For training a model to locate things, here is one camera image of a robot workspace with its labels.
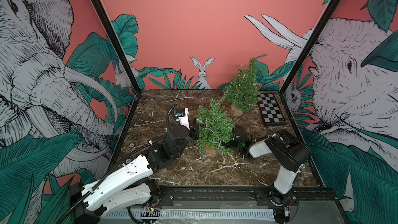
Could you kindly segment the large tree wooden base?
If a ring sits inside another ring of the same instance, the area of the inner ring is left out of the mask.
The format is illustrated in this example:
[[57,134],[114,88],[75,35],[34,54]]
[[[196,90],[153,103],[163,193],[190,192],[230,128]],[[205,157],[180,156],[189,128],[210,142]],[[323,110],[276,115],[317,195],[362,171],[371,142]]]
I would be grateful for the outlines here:
[[212,148],[211,146],[205,145],[205,155],[210,156],[216,154],[218,150]]

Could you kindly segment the small tree wooden base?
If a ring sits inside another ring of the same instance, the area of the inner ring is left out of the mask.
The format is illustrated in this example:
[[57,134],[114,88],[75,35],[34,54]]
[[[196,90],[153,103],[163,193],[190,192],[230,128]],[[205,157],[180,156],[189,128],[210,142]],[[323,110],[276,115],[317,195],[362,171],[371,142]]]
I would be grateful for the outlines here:
[[234,104],[231,105],[230,112],[231,112],[231,115],[234,117],[242,116],[244,113],[241,109],[237,108]]

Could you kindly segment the small green christmas tree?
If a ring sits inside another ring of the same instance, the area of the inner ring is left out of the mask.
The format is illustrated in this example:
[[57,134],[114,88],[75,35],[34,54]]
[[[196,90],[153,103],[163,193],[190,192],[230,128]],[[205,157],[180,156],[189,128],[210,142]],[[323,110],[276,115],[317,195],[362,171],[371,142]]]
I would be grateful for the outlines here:
[[244,113],[253,110],[261,88],[257,82],[257,74],[263,70],[256,66],[256,62],[265,56],[251,58],[246,69],[243,69],[242,66],[238,69],[238,75],[232,77],[229,85],[223,89],[223,101],[234,104]]

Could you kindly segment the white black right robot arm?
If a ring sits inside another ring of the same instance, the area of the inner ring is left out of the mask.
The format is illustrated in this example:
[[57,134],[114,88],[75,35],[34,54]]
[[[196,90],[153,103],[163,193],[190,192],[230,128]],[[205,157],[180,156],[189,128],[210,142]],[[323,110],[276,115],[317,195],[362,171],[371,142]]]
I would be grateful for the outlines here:
[[275,156],[280,168],[273,187],[282,196],[291,191],[299,171],[311,155],[307,146],[285,129],[253,140],[242,127],[236,126],[231,143],[237,147],[238,154],[243,159],[260,158],[268,154]]

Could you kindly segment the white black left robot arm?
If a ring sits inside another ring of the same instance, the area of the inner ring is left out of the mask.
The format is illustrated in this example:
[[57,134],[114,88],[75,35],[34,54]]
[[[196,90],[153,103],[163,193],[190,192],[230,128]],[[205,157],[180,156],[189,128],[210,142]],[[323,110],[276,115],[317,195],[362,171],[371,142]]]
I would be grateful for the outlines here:
[[101,179],[69,190],[70,208],[58,219],[73,224],[97,224],[108,214],[130,206],[153,208],[162,191],[151,178],[181,157],[193,140],[188,108],[172,105],[166,115],[166,133],[120,159]]

